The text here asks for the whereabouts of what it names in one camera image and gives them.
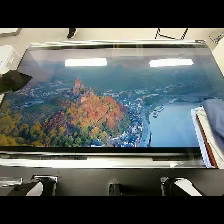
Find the black border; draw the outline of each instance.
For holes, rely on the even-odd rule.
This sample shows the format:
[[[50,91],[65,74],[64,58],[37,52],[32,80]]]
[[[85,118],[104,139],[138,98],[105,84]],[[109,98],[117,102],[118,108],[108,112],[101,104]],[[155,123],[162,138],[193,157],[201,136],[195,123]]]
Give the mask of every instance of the black border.
[[[32,47],[28,46],[28,48],[25,50],[19,65],[22,62],[22,59],[26,52],[29,51],[35,51],[35,50],[62,50],[62,49],[97,49],[97,48],[138,48],[141,46],[142,48],[208,48],[206,43],[204,41],[195,41],[195,43],[187,43],[187,44],[175,44],[175,43],[168,43],[168,44],[133,44],[133,43],[105,43],[105,44],[97,44],[97,42],[94,44],[88,44],[88,45],[69,45],[69,46],[43,46],[43,47]],[[0,107],[2,106],[2,103],[6,97],[7,93],[4,95]],[[78,153],[78,154],[108,154],[108,153],[114,153],[116,154],[173,154],[173,153],[181,153],[181,154],[199,154],[200,153],[200,147],[135,147],[135,148],[129,148],[129,147],[33,147],[33,146],[0,146],[0,153],[10,153],[10,152],[17,152],[17,153],[43,153],[43,154],[54,154],[54,153]]]

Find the blue cloth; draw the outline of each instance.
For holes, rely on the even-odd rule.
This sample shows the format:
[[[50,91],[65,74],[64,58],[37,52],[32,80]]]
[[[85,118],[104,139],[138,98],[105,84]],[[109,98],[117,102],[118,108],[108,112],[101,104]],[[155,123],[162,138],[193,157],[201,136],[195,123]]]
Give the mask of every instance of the blue cloth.
[[[216,143],[224,153],[224,101],[219,99],[205,100],[203,107]]]

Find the television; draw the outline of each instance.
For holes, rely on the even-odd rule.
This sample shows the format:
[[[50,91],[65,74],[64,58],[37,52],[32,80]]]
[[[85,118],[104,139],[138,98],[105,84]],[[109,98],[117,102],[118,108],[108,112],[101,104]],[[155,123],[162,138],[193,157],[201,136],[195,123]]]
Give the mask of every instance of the television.
[[[224,99],[204,41],[31,45],[0,108],[0,152],[200,152],[191,109]]]

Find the gray surface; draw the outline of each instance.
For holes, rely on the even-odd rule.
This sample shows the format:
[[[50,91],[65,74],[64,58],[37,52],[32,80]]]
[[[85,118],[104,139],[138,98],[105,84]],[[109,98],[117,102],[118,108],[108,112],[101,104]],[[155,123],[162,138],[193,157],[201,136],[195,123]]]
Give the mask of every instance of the gray surface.
[[[130,195],[161,195],[160,177],[185,177],[206,195],[224,194],[224,171],[217,169],[48,169],[0,167],[0,176],[56,175],[56,195],[108,195],[111,181],[127,187]],[[6,195],[10,189],[0,189]]]

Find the water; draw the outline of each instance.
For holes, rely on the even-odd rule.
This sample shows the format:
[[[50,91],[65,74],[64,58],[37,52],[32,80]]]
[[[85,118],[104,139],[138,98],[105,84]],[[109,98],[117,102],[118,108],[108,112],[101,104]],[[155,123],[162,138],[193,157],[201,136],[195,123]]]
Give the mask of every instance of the water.
[[[199,103],[166,104],[157,118],[150,114],[151,147],[199,147],[191,118],[196,107]]]

